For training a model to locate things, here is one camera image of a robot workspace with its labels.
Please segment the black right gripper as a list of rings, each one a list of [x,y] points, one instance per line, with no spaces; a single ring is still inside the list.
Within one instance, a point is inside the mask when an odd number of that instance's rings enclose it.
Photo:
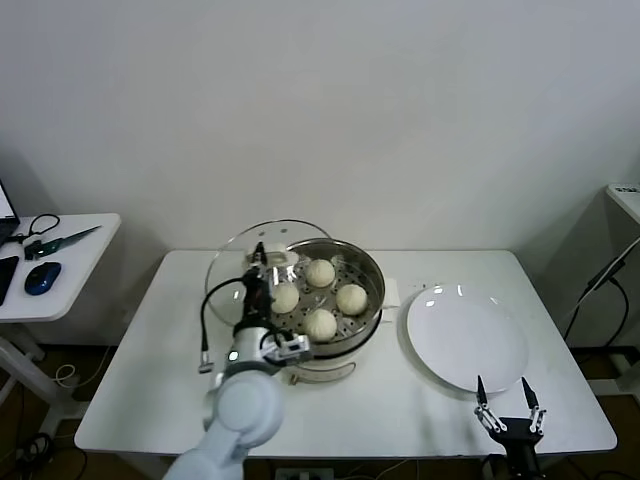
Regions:
[[[547,410],[540,407],[537,395],[525,377],[521,378],[521,383],[529,408],[529,418],[499,418],[495,415],[489,406],[480,375],[477,376],[477,406],[474,413],[481,425],[492,433],[492,439],[504,448],[511,473],[540,473],[536,445],[543,438],[543,422]]]

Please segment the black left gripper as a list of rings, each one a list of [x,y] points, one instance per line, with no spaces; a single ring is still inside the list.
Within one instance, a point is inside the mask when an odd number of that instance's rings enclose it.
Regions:
[[[269,328],[271,322],[272,297],[270,284],[265,275],[254,267],[266,267],[266,252],[263,242],[259,242],[255,250],[247,250],[244,257],[244,271],[242,283],[245,287],[242,328]]]

